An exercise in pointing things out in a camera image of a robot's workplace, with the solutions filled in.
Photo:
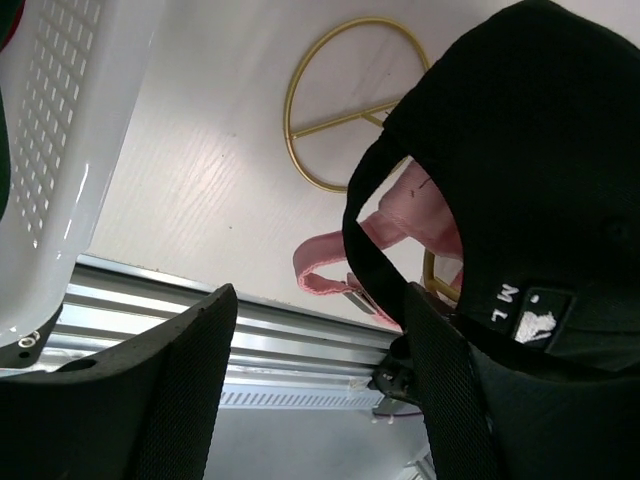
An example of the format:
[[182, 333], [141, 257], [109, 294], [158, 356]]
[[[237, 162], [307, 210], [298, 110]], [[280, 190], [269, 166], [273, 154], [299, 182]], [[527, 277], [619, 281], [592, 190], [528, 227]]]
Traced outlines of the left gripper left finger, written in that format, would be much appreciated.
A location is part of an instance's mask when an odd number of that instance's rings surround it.
[[202, 478], [237, 315], [226, 284], [116, 346], [2, 378], [2, 478]]

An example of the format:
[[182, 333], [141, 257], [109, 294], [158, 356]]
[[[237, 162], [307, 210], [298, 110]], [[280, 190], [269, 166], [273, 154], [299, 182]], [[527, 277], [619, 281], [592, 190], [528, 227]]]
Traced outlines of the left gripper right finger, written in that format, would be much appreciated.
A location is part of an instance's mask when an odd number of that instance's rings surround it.
[[503, 479], [505, 469], [492, 435], [470, 345], [451, 325], [452, 309], [416, 283], [400, 302], [403, 335], [392, 357], [411, 366], [439, 479]]

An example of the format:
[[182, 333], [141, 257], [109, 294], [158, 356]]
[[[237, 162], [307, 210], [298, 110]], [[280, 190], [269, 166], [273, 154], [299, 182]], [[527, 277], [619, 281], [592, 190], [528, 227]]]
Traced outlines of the pink baseball cap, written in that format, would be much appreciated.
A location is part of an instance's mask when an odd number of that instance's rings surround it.
[[[378, 208], [360, 223], [377, 247], [386, 250], [408, 238], [447, 264], [462, 260], [462, 243], [453, 215], [431, 177], [411, 161]], [[316, 296], [356, 294], [361, 282], [349, 272], [344, 280], [325, 278], [316, 270], [346, 260], [341, 231], [304, 241], [293, 254], [299, 288]]]

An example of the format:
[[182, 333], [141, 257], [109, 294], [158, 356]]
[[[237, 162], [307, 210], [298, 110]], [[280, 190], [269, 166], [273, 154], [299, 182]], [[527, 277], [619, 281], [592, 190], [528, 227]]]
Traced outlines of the black baseball cap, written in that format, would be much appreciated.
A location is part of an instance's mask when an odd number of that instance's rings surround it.
[[551, 1], [461, 38], [385, 120], [342, 232], [403, 331], [410, 282], [359, 225], [412, 157], [462, 243], [451, 325], [470, 345], [503, 479], [639, 475], [639, 51]]

